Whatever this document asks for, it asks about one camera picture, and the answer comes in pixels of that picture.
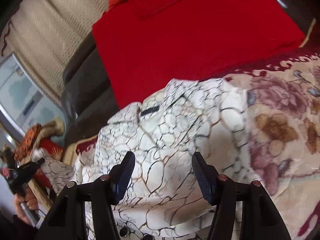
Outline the white crackle-print garment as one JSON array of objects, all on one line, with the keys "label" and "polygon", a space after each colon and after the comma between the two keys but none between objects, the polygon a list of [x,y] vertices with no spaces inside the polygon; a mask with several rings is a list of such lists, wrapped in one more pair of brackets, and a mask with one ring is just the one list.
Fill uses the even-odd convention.
[{"label": "white crackle-print garment", "polygon": [[68,166],[39,149],[34,157],[54,191],[71,180],[90,183],[133,152],[135,168],[124,198],[113,208],[128,239],[193,238],[214,208],[204,200],[191,167],[194,152],[234,181],[255,179],[248,149],[247,92],[224,79],[171,80],[143,102],[112,116],[92,150]]}]

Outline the dark leather sofa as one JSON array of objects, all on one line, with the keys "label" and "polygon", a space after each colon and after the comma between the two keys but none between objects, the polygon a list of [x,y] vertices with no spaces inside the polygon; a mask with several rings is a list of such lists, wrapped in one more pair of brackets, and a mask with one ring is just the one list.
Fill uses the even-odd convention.
[{"label": "dark leather sofa", "polygon": [[63,139],[67,147],[98,134],[119,108],[91,33],[72,55],[62,78],[61,104],[66,120]]}]

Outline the orange black patterned cloth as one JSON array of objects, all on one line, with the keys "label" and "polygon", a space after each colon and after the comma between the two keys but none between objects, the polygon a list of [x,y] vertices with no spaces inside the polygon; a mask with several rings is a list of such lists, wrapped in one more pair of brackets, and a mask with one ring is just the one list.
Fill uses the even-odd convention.
[{"label": "orange black patterned cloth", "polygon": [[22,142],[20,143],[18,148],[14,150],[14,159],[16,161],[22,161],[23,159],[31,155],[31,151],[33,149],[35,141],[38,138],[40,132],[44,129],[45,127],[41,124],[35,124],[27,130],[24,138],[22,139]]}]

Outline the floral sofa cover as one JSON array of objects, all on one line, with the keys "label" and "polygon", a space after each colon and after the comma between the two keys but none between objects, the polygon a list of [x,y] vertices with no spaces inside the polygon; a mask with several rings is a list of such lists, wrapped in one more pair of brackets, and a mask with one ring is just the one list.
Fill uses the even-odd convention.
[{"label": "floral sofa cover", "polygon": [[[254,180],[270,194],[292,239],[318,238],[319,54],[259,63],[222,79],[247,92]],[[64,162],[73,165],[79,154],[92,150],[98,135],[77,143]],[[205,239],[208,230],[172,239]]]}]

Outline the beige dotted curtain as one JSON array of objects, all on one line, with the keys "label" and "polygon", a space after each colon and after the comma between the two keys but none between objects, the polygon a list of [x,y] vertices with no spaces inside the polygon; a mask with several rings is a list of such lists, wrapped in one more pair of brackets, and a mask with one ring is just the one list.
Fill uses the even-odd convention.
[{"label": "beige dotted curtain", "polygon": [[62,74],[108,10],[108,0],[23,0],[1,31],[1,58],[14,53],[35,83],[58,105]]}]

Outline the red blanket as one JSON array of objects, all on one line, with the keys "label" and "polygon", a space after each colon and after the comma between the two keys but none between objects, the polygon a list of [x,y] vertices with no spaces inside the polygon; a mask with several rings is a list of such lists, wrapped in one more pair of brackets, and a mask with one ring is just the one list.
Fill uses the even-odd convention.
[{"label": "red blanket", "polygon": [[171,79],[204,80],[305,38],[276,0],[126,0],[92,34],[120,108]]}]

